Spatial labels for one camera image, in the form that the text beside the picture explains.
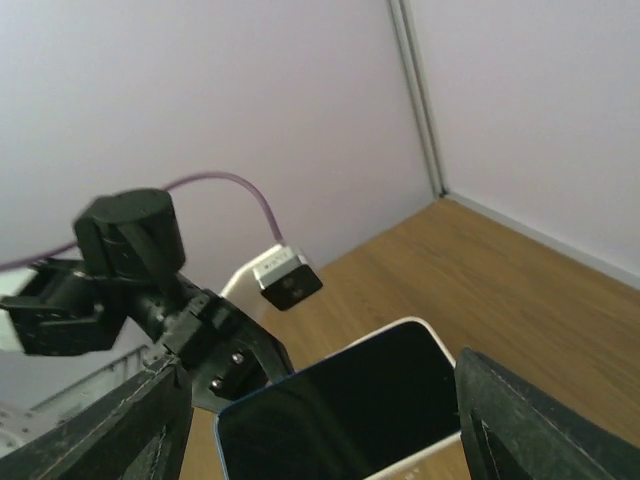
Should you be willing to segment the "blue smartphone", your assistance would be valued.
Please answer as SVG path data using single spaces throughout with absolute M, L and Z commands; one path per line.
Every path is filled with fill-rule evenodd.
M 225 407 L 227 479 L 390 479 L 460 438 L 455 360 L 405 317 Z

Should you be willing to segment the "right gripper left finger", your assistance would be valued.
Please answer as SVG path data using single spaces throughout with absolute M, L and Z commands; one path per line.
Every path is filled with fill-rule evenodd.
M 1 459 L 3 479 L 177 479 L 191 383 L 163 357 L 69 421 Z

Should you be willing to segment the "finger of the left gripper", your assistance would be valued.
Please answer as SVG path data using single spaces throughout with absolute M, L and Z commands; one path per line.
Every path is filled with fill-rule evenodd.
M 192 403 L 218 413 L 294 372 L 284 345 L 252 320 L 217 334 L 192 370 Z

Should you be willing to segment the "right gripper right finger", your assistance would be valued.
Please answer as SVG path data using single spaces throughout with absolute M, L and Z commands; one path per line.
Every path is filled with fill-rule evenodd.
M 639 448 L 471 348 L 455 367 L 473 479 L 637 479 Z

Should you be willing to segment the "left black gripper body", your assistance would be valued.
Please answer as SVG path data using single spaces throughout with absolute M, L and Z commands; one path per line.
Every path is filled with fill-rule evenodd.
M 182 285 L 182 297 L 173 303 L 157 288 L 132 294 L 132 319 L 152 341 L 146 366 L 164 356 L 180 360 L 193 375 L 212 373 L 223 378 L 243 348 L 239 336 L 251 318 L 230 301 L 193 284 Z

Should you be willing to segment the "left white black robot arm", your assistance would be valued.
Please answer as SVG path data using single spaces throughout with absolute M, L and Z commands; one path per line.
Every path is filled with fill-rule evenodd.
M 1 300 L 26 354 L 106 351 L 131 319 L 153 342 L 146 364 L 177 361 L 193 405 L 211 412 L 293 373 L 278 339 L 181 274 L 186 257 L 168 192 L 100 196 L 74 232 L 80 259 L 32 263 L 34 277 Z

